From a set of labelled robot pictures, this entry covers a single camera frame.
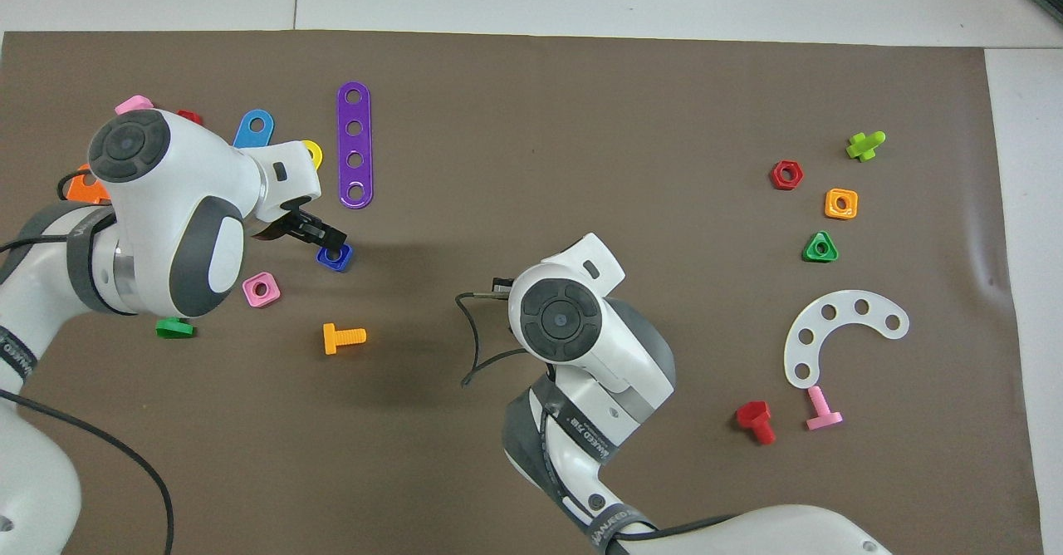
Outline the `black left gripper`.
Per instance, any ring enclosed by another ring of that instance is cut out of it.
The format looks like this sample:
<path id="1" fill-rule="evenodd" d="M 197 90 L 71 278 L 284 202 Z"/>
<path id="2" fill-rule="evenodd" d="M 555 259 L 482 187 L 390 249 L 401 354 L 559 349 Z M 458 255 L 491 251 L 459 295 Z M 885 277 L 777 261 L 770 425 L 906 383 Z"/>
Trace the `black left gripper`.
<path id="1" fill-rule="evenodd" d="M 254 239 L 261 241 L 276 240 L 282 236 L 293 237 L 304 243 L 318 246 L 342 246 L 345 243 L 345 233 L 323 223 L 321 219 L 303 211 L 302 206 L 310 203 L 313 198 L 296 198 L 282 203 L 282 215 L 270 224 L 252 233 Z"/>

